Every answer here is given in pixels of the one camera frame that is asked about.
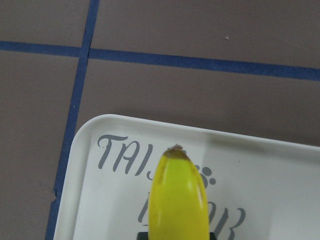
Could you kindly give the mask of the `white bear tray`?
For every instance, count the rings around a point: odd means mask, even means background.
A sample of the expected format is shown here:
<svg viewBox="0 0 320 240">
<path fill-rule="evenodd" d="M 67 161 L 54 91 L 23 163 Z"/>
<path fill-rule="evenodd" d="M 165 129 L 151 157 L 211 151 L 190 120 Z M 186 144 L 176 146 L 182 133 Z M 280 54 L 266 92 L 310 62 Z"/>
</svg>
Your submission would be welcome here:
<svg viewBox="0 0 320 240">
<path fill-rule="evenodd" d="M 181 145 L 203 179 L 218 240 L 317 240 L 320 149 L 115 114 L 75 135 L 53 239 L 134 240 L 165 150 Z"/>
</svg>

